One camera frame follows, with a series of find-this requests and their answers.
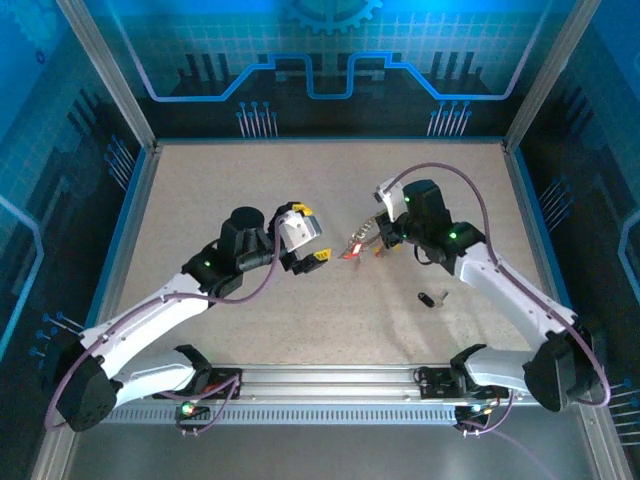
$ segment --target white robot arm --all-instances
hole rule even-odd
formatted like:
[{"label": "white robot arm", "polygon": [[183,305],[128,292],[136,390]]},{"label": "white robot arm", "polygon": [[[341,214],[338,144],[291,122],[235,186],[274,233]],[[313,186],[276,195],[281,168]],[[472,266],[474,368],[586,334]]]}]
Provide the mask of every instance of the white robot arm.
[{"label": "white robot arm", "polygon": [[452,222],[433,181],[402,187],[392,179],[380,185],[374,196],[386,206],[376,217],[385,247],[408,242],[422,249],[430,263],[441,265],[489,298],[531,347],[530,351],[501,351],[474,345],[461,352],[451,365],[465,388],[491,385],[528,391],[552,411],[600,388],[594,362],[567,332],[573,329],[602,364],[606,355],[599,326],[578,319],[571,309],[535,288],[493,252],[475,227]]},{"label": "white robot arm", "polygon": [[[330,258],[329,249],[303,259],[296,253],[321,233],[313,212],[301,203],[280,207],[266,232],[260,211],[234,210],[223,223],[220,238],[192,257],[157,292],[79,337],[60,336],[44,366],[43,388],[52,392],[52,404],[73,430],[83,431],[128,401],[161,392],[197,395],[212,382],[219,383],[221,378],[212,378],[211,364],[190,345],[152,359],[136,361],[134,357],[216,303],[253,298],[278,261],[295,275],[321,267]],[[245,272],[265,265],[271,265],[269,274],[254,294],[226,299],[242,285]]]}]

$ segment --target work surface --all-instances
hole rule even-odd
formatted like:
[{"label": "work surface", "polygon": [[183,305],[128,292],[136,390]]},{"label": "work surface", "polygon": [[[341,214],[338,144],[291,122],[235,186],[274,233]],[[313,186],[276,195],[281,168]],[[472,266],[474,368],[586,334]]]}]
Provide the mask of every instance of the work surface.
[{"label": "work surface", "polygon": [[[288,201],[313,208],[322,229],[313,249],[332,260],[309,275],[280,267],[269,287],[240,306],[218,305],[184,322],[145,354],[190,343],[216,363],[444,363],[475,343],[528,349],[488,300],[439,266],[424,267],[413,248],[378,258],[338,255],[350,235],[380,210],[372,193],[416,163],[456,166],[487,203],[496,250],[534,285],[540,281],[505,160],[498,144],[429,141],[243,142],[165,145],[127,275],[120,310],[164,285],[204,245],[219,236],[234,208],[254,206],[267,221]],[[454,174],[428,169],[409,183],[433,179],[454,221],[483,230],[475,196]],[[233,297],[253,291],[267,272],[245,275]],[[427,308],[417,294],[449,296]]]}]

